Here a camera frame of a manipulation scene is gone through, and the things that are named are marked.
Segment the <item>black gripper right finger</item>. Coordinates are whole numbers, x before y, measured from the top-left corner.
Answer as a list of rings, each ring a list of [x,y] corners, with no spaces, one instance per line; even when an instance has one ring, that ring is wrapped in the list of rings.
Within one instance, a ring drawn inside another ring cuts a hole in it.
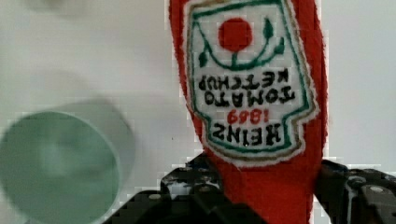
[[[321,162],[315,196],[332,224],[396,224],[395,194],[393,175]]]

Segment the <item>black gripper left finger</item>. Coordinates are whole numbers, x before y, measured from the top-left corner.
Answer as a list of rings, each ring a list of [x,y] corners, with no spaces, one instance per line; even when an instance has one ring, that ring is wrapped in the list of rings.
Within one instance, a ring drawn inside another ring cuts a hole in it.
[[[158,190],[136,193],[103,224],[265,224],[244,203],[224,194],[222,178],[205,153],[162,178]]]

